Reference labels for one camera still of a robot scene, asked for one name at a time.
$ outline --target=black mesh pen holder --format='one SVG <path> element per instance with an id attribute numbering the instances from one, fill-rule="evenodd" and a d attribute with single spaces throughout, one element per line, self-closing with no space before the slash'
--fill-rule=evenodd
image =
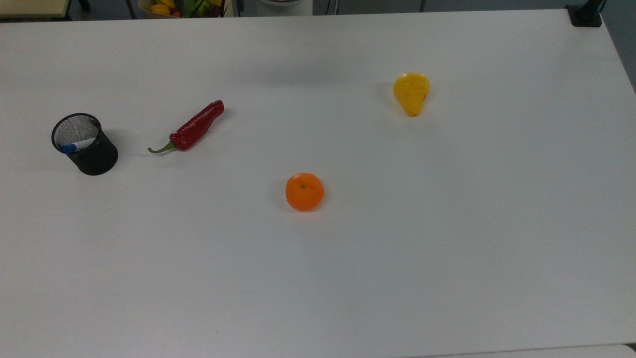
<path id="1" fill-rule="evenodd" d="M 117 148 L 97 118 L 86 113 L 64 117 L 53 128 L 51 142 L 86 175 L 104 174 L 117 162 Z"/>

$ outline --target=yellow pear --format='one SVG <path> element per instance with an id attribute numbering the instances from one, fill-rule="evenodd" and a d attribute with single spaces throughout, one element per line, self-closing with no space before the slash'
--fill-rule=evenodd
<path id="1" fill-rule="evenodd" d="M 393 94 L 411 117 L 420 114 L 430 90 L 429 79 L 421 73 L 403 73 L 393 84 Z"/>

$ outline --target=orange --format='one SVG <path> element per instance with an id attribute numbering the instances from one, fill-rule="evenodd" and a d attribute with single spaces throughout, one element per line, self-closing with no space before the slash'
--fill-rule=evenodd
<path id="1" fill-rule="evenodd" d="M 289 205 L 298 211 L 313 210 L 324 196 L 324 187 L 312 173 L 292 175 L 285 186 L 285 197 Z"/>

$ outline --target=floor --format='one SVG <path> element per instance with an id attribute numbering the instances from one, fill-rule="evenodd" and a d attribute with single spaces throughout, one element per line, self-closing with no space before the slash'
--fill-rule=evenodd
<path id="1" fill-rule="evenodd" d="M 77 0 L 72 0 L 71 16 L 81 20 L 125 20 L 130 13 L 124 0 L 89 0 L 92 9 L 82 13 Z M 259 0 L 245 0 L 243 17 L 256 16 Z M 324 15 L 329 0 L 313 0 L 314 15 Z M 330 13 L 333 13 L 333 2 Z M 137 18 L 143 15 L 135 4 Z M 424 11 L 478 11 L 562 9 L 566 4 L 583 4 L 585 0 L 426 0 Z M 360 13 L 417 12 L 420 0 L 340 0 L 341 15 Z M 614 40 L 625 71 L 636 90 L 636 0 L 608 0 L 603 10 L 605 24 Z"/>

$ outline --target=black bracket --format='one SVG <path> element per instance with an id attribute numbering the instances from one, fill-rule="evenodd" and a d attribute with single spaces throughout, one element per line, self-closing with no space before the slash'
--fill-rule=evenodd
<path id="1" fill-rule="evenodd" d="M 603 10 L 606 1 L 588 0 L 583 6 L 565 5 L 572 25 L 576 27 L 600 27 L 603 24 L 603 20 L 600 19 L 600 12 Z"/>

